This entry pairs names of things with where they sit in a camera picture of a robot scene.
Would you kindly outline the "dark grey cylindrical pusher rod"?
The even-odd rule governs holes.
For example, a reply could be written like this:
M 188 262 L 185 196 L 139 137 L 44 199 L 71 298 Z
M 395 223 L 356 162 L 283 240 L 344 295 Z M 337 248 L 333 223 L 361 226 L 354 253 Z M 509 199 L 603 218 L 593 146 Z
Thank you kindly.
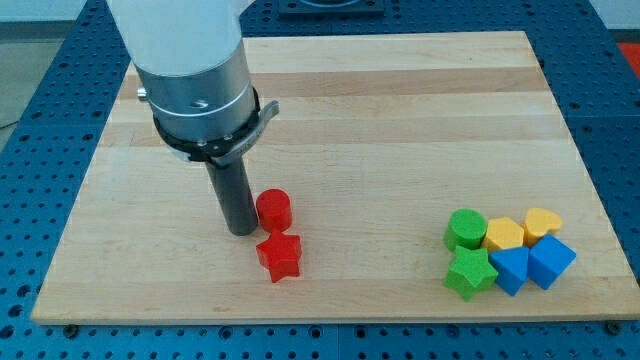
M 236 236 L 252 234 L 258 215 L 243 161 L 223 167 L 206 162 L 206 169 L 229 231 Z

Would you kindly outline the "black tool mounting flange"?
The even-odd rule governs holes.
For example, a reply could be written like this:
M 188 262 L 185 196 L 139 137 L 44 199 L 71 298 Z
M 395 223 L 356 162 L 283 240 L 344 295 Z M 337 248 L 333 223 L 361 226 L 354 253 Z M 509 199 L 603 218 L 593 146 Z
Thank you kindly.
M 160 138 L 178 158 L 226 167 L 241 159 L 257 143 L 269 121 L 278 114 L 279 103 L 273 100 L 264 107 L 255 109 L 235 132 L 205 142 L 188 141 L 171 135 L 162 128 L 156 115 L 153 116 L 153 122 Z

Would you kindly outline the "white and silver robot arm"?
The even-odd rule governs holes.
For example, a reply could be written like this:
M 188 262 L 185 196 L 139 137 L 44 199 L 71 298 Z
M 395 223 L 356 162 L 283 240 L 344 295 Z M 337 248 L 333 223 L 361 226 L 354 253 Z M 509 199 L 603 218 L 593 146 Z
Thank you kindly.
M 253 86 L 240 24 L 247 1 L 108 0 L 141 80 L 138 97 L 162 140 L 206 166 L 229 231 L 251 234 L 258 215 L 243 163 L 279 112 Z

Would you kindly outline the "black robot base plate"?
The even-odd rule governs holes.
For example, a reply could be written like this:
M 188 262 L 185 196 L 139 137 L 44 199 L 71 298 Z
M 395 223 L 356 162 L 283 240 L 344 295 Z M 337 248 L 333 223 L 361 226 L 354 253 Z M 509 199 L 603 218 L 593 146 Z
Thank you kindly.
M 278 0 L 279 18 L 295 19 L 305 16 L 373 16 L 385 13 L 384 0 Z

